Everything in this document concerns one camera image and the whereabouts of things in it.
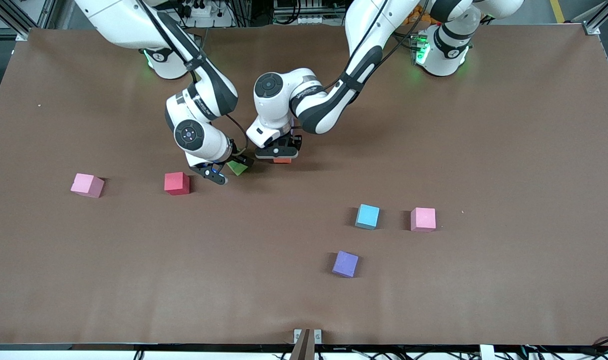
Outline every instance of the table surface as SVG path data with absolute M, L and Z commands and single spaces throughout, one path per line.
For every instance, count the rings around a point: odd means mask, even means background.
M 327 84 L 343 30 L 211 30 L 254 117 L 254 80 Z M 291 165 L 227 186 L 186 171 L 162 80 L 93 31 L 34 30 L 0 87 L 0 343 L 591 344 L 608 335 L 608 64 L 578 25 L 485 26 L 455 75 L 399 51 Z M 227 120 L 216 125 L 235 139 Z M 75 173 L 106 178 L 99 199 Z M 381 208 L 377 230 L 356 208 Z M 409 231 L 415 207 L 438 231 Z M 356 278 L 331 273 L 337 251 Z

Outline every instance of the light blue cube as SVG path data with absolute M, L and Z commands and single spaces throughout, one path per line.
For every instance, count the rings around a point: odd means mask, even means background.
M 377 227 L 377 218 L 379 218 L 379 207 L 362 203 L 359 205 L 355 226 L 368 230 L 375 230 Z

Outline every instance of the blue cube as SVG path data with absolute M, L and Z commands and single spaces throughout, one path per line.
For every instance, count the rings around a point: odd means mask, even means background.
M 362 203 L 361 205 L 359 205 L 355 226 L 368 230 L 375 230 L 375 228 L 377 227 L 378 217 L 379 207 L 365 205 L 365 203 Z
M 352 278 L 355 276 L 355 268 L 357 267 L 357 260 L 359 256 L 347 253 L 345 251 L 339 251 L 337 254 L 337 260 L 333 266 L 333 272 L 335 274 L 345 276 L 346 278 Z

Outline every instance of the yellow tape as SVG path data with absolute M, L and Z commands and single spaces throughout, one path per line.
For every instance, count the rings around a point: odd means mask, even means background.
M 555 19 L 557 19 L 557 23 L 564 23 L 566 19 L 564 18 L 562 7 L 559 5 L 559 0 L 550 0 L 550 5 L 553 7 L 553 13 L 555 13 Z

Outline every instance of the green block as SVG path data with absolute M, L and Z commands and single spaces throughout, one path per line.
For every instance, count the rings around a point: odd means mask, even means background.
M 228 167 L 230 167 L 230 169 L 233 170 L 233 173 L 235 173 L 237 176 L 240 176 L 244 170 L 248 169 L 248 166 L 234 161 L 229 161 L 226 163 L 226 165 L 228 165 Z

